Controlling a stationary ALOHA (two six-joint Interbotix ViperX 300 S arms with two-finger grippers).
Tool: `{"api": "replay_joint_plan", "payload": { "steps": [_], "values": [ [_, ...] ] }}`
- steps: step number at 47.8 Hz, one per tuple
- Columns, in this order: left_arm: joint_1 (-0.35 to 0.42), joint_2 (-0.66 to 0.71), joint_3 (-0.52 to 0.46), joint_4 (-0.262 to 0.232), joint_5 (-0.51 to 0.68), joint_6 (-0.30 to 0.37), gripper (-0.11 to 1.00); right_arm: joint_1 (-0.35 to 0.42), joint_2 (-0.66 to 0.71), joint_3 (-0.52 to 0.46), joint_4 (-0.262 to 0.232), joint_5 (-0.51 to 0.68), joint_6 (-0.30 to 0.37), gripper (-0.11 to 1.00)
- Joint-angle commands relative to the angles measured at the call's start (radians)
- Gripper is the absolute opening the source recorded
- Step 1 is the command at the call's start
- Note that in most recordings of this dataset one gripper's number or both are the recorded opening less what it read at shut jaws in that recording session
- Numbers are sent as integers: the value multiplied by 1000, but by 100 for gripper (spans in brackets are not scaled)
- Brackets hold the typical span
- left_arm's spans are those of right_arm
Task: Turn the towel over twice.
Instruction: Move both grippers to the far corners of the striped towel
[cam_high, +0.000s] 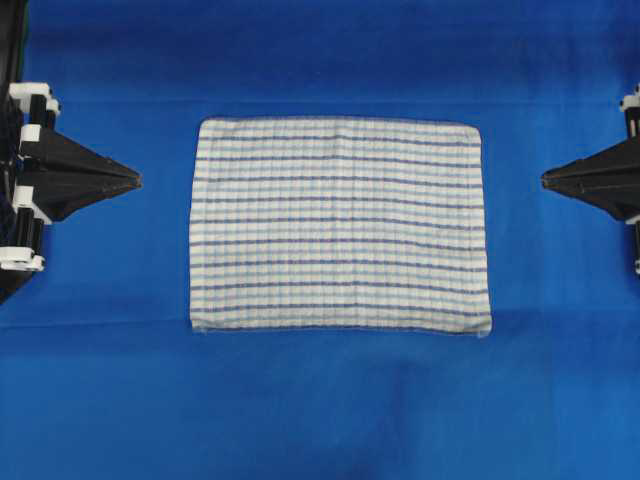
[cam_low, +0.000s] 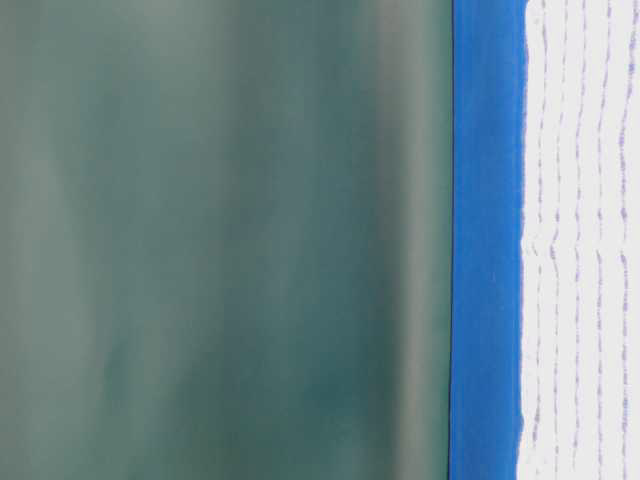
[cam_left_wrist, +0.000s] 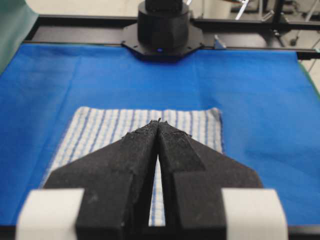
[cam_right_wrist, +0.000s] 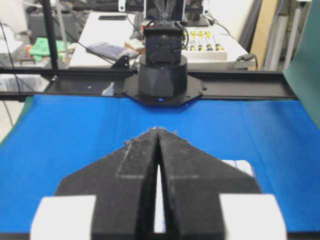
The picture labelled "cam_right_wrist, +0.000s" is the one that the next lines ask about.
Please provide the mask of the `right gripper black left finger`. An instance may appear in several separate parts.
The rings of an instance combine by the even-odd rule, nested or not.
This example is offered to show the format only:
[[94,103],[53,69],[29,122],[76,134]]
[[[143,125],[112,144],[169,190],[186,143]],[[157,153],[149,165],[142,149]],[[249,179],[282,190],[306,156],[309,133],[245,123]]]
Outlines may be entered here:
[[95,195],[93,240],[144,240],[154,226],[158,132],[64,177],[56,196]]

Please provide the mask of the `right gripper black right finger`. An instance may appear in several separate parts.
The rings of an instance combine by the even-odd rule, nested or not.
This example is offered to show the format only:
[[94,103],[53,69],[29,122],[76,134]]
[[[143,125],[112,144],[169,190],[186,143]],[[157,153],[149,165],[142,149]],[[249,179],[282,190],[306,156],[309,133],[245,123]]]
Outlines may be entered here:
[[220,194],[260,194],[254,177],[158,129],[167,226],[172,240],[223,240]]

